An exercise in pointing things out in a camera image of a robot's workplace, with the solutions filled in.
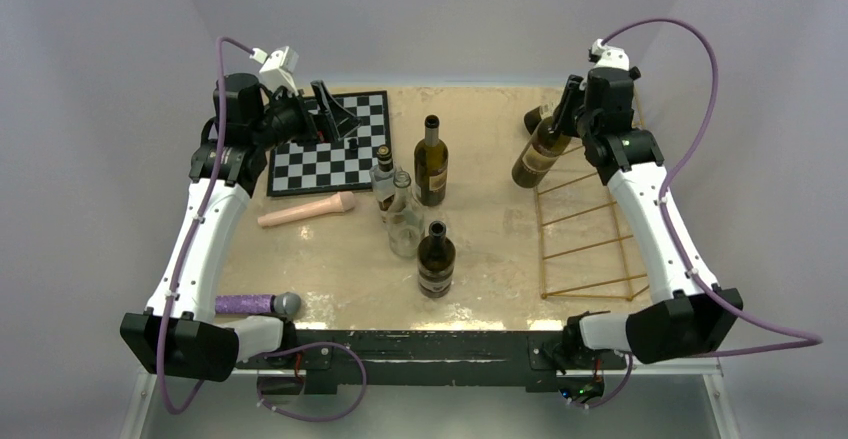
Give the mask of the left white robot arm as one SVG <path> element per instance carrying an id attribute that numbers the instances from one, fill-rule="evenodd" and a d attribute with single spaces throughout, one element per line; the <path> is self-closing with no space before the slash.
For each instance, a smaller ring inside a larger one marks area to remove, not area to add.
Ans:
<path id="1" fill-rule="evenodd" d="M 222 382 L 236 365 L 260 355 L 284 368 L 298 341 L 285 321 L 253 313 L 233 327 L 218 326 L 215 302 L 226 253 L 240 218 L 279 145 L 340 142 L 361 120 L 321 81 L 312 96 L 255 75 L 235 73 L 216 82 L 215 114 L 191 157 L 188 201 L 173 252 L 155 292 L 139 313 L 129 312 L 120 336 L 144 369 L 169 377 Z"/>

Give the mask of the dark wine bottle white label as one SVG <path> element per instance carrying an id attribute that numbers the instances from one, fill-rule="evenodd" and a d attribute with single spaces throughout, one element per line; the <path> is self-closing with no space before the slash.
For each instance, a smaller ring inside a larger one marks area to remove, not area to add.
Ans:
<path id="1" fill-rule="evenodd" d="M 447 237 L 446 224 L 431 222 L 417 247 L 418 287 L 425 296 L 439 298 L 449 292 L 455 260 L 456 248 Z"/>

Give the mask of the tall green wine bottle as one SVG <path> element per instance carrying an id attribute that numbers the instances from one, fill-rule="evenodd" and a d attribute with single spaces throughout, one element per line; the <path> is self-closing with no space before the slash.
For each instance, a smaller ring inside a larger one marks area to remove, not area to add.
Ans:
<path id="1" fill-rule="evenodd" d="M 425 133 L 414 150 L 415 183 L 419 201 L 428 207 L 442 203 L 446 195 L 449 151 L 439 137 L 440 119 L 428 115 Z"/>

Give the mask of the clear glass bottle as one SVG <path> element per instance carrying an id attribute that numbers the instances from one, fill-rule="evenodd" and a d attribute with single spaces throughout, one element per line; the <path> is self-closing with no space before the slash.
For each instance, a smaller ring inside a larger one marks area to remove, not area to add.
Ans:
<path id="1" fill-rule="evenodd" d="M 393 179 L 394 199 L 386 213 L 389 247 L 402 258 L 414 258 L 424 237 L 422 206 L 416 199 L 412 177 L 398 171 Z"/>

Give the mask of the dark wine bottle gold label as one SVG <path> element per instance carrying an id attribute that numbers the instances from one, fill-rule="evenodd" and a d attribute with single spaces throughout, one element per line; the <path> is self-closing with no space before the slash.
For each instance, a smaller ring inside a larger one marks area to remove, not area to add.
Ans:
<path id="1" fill-rule="evenodd" d="M 571 137 L 552 129 L 553 118 L 543 120 L 530 135 L 512 167 L 512 179 L 522 188 L 536 187 L 571 142 Z"/>

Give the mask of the dark wine bottle cream label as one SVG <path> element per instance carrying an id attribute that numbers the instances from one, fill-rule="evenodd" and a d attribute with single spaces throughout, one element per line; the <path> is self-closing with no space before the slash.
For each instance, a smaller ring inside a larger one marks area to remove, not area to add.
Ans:
<path id="1" fill-rule="evenodd" d="M 555 111 L 556 105 L 552 103 L 542 104 L 528 111 L 523 118 L 527 132 L 532 135 L 543 120 L 552 119 L 555 116 Z"/>

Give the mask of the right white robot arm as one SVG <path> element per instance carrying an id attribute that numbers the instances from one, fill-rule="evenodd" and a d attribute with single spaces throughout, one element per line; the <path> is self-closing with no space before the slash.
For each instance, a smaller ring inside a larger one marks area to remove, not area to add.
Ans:
<path id="1" fill-rule="evenodd" d="M 653 134 L 633 123 L 635 71 L 599 67 L 570 75 L 554 112 L 558 131 L 577 138 L 587 161 L 630 227 L 649 279 L 648 307 L 629 314 L 584 313 L 568 320 L 561 351 L 584 366 L 600 351 L 632 354 L 652 364 L 715 352 L 740 309 L 735 288 L 724 289 L 688 235 Z"/>

